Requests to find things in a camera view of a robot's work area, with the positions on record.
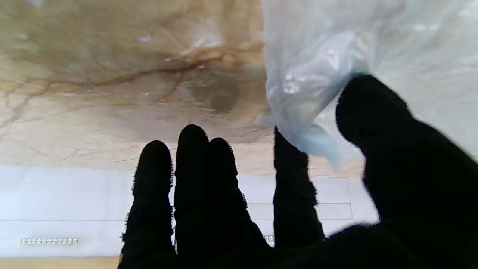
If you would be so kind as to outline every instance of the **clear plastic bag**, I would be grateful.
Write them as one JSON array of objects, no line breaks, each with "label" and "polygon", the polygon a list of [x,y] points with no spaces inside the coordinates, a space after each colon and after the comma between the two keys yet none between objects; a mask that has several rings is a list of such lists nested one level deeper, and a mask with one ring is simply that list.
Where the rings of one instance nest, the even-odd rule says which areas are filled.
[{"label": "clear plastic bag", "polygon": [[427,63],[436,67],[440,61],[475,53],[476,45],[453,47],[450,40],[438,38],[460,31],[460,17],[472,4],[262,0],[266,89],[274,123],[299,150],[324,156],[338,168],[335,141],[317,124],[320,112],[356,74],[400,70],[395,75],[406,79]]}]

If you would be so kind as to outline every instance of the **beige marble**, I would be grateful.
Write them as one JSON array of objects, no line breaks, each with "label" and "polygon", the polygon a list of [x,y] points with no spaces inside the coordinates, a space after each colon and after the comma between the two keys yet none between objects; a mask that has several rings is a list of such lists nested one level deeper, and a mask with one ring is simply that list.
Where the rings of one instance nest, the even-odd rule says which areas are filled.
[{"label": "beige marble", "polygon": [[194,123],[274,172],[259,0],[4,0],[0,37],[0,164],[134,169]]},{"label": "beige marble", "polygon": [[117,257],[104,258],[3,258],[5,269],[116,269]]}]

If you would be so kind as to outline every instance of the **finger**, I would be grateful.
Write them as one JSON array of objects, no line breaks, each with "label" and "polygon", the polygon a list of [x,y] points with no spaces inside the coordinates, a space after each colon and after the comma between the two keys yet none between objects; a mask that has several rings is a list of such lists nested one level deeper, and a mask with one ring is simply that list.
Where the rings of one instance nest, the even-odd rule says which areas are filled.
[{"label": "finger", "polygon": [[119,268],[131,268],[151,255],[174,255],[171,242],[172,208],[169,191],[172,163],[168,147],[160,141],[147,144],[138,161],[132,188],[134,200],[123,235]]},{"label": "finger", "polygon": [[275,128],[274,194],[275,247],[303,247],[325,238],[315,206],[316,191],[309,180],[308,156],[285,140]]},{"label": "finger", "polygon": [[[210,184],[209,203],[214,210],[215,238],[219,251],[229,252],[236,248],[268,247],[260,229],[250,219],[247,202],[238,187],[237,168],[230,145],[222,138],[209,143]],[[226,242],[223,236],[234,235],[234,242]]]},{"label": "finger", "polygon": [[[341,94],[336,115],[341,133],[367,159],[363,182],[382,220],[426,219],[475,229],[478,164],[414,119],[396,93],[372,76],[355,78]],[[447,202],[438,202],[443,197]]]},{"label": "finger", "polygon": [[204,201],[208,142],[204,130],[196,125],[188,125],[179,135],[174,190],[175,238],[179,254],[209,248]]}]

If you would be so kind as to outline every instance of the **white tile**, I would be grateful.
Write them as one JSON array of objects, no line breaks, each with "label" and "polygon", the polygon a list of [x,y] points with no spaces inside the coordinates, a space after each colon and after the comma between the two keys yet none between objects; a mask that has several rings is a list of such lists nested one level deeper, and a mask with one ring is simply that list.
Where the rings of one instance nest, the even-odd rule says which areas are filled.
[{"label": "white tile", "polygon": [[361,179],[347,179],[350,202],[371,202],[372,198],[365,189]]},{"label": "white tile", "polygon": [[108,187],[105,170],[32,167],[0,189],[0,220],[106,220]]},{"label": "white tile", "polygon": [[272,220],[254,221],[262,232],[262,235],[274,235],[274,224]]},{"label": "white tile", "polygon": [[326,236],[331,236],[354,224],[352,220],[323,220],[321,223]]},{"label": "white tile", "polygon": [[107,187],[102,199],[107,203],[107,210],[102,220],[124,220],[133,204],[134,171],[107,170],[106,175]]},{"label": "white tile", "polygon": [[[0,257],[117,256],[123,222],[0,222]],[[22,238],[79,238],[76,245],[21,245]]]},{"label": "white tile", "polygon": [[312,178],[319,203],[350,203],[346,179]]},{"label": "white tile", "polygon": [[247,203],[272,203],[275,176],[238,176],[238,185]]},{"label": "white tile", "polygon": [[274,219],[274,206],[271,203],[248,203],[247,210],[252,220]]},{"label": "white tile", "polygon": [[379,222],[379,214],[372,202],[356,202],[352,204],[352,216],[355,223]]},{"label": "white tile", "polygon": [[0,191],[15,191],[30,167],[19,165],[0,165]]},{"label": "white tile", "polygon": [[377,209],[372,198],[363,186],[361,179],[348,179],[353,220],[356,223],[376,223],[379,221]]},{"label": "white tile", "polygon": [[321,203],[315,207],[319,220],[351,220],[352,209],[348,203]]}]

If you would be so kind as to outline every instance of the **wooden floor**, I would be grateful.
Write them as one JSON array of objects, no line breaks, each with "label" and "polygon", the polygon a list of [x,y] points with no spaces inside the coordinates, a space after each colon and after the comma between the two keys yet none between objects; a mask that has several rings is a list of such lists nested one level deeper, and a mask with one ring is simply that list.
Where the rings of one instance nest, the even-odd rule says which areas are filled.
[{"label": "wooden floor", "polygon": [[116,269],[118,257],[2,258],[1,269]]}]

